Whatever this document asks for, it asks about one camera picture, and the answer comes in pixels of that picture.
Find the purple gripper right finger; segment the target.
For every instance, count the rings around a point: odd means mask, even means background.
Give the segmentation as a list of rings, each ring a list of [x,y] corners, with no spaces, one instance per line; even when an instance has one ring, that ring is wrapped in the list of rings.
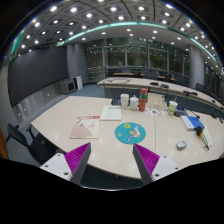
[[[179,170],[178,165],[169,157],[159,156],[138,144],[133,145],[133,155],[143,185],[148,185]]]

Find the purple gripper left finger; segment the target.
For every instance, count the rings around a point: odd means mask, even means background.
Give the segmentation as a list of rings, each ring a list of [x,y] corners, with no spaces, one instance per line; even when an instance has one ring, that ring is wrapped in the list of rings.
[[[79,185],[90,154],[91,144],[86,143],[66,154],[55,154],[41,169]]]

